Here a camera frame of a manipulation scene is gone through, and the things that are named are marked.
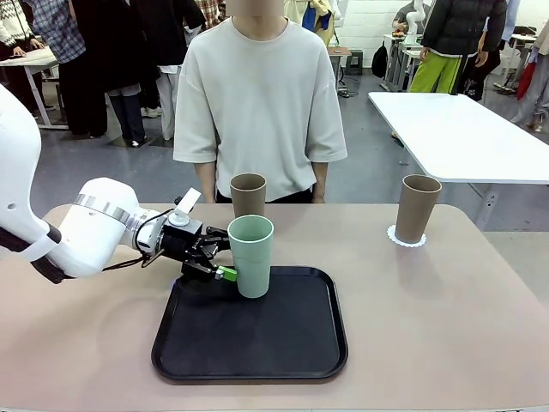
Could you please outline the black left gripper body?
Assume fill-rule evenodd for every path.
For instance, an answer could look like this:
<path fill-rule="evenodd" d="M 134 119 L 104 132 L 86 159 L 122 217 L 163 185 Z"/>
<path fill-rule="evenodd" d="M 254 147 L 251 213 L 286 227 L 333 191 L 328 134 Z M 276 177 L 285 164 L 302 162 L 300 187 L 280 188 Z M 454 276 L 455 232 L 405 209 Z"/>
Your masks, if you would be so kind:
<path fill-rule="evenodd" d="M 190 221 L 182 227 L 176 227 L 166 221 L 162 227 L 161 250 L 167 258 L 183 262 L 189 249 L 202 234 L 202 221 Z"/>

